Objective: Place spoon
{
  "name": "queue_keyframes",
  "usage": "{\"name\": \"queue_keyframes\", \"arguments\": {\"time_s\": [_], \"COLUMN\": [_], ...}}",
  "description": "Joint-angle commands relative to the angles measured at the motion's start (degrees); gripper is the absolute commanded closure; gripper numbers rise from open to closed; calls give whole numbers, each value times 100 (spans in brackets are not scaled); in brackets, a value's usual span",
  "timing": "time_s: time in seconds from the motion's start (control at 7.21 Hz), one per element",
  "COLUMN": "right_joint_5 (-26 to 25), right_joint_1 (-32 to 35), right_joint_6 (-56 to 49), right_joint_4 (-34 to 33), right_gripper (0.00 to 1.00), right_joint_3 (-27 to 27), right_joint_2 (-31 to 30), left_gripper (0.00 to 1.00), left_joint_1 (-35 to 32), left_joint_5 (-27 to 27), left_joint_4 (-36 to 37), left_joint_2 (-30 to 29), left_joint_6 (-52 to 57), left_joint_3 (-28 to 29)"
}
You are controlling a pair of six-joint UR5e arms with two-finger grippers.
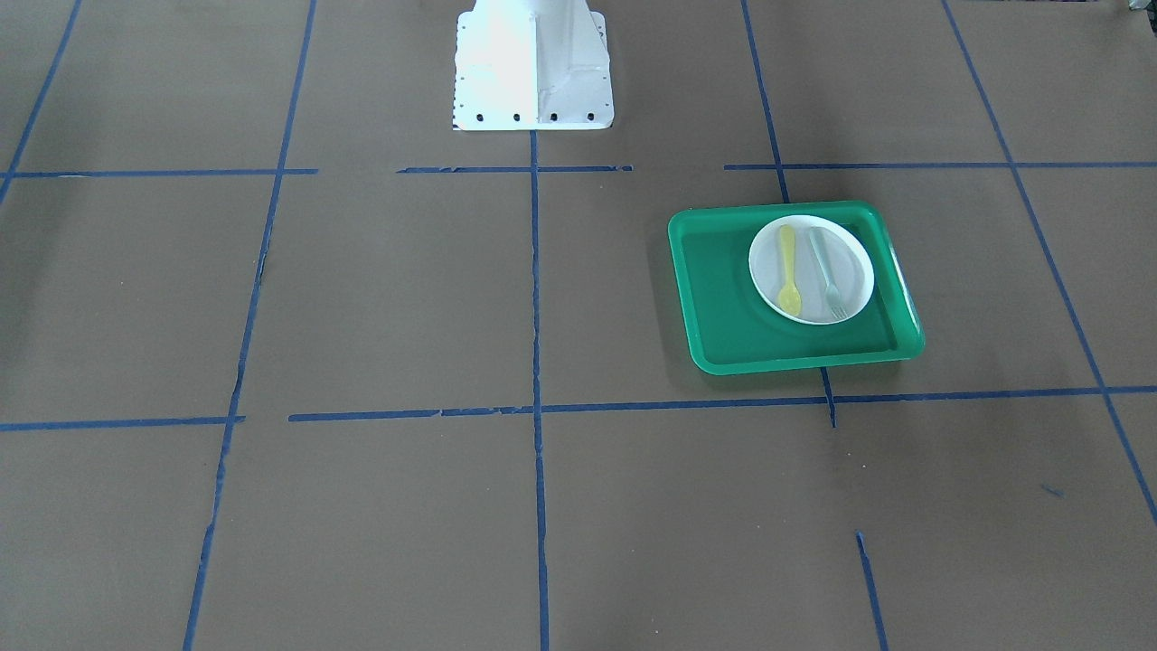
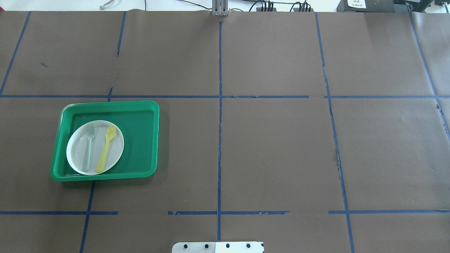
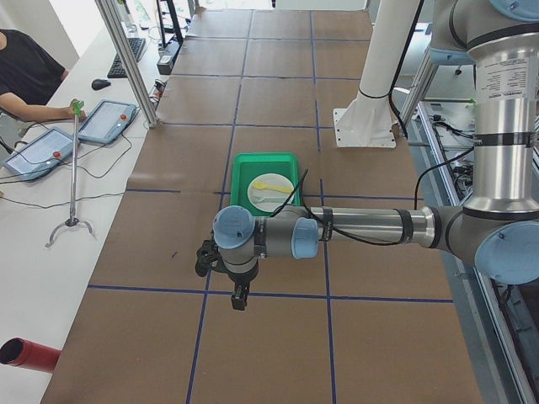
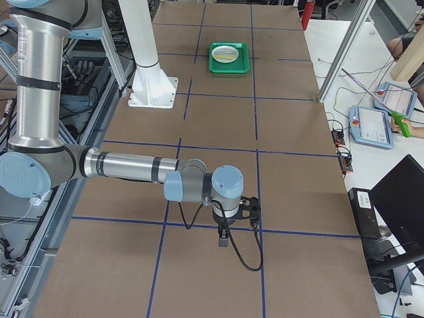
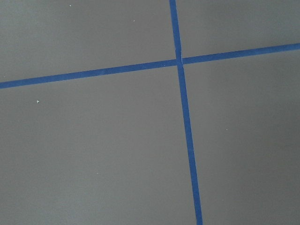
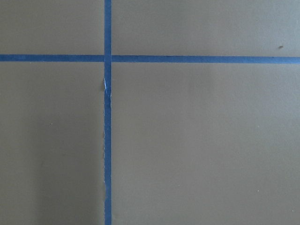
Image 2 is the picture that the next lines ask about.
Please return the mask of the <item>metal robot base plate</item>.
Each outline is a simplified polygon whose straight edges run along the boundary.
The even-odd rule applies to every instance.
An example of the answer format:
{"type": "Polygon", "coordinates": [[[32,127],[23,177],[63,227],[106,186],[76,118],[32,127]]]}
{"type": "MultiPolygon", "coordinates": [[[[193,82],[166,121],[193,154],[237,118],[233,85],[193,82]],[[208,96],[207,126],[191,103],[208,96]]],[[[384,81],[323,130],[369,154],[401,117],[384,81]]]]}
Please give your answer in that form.
{"type": "Polygon", "coordinates": [[[257,241],[179,242],[172,253],[264,253],[264,243],[257,241]]]}

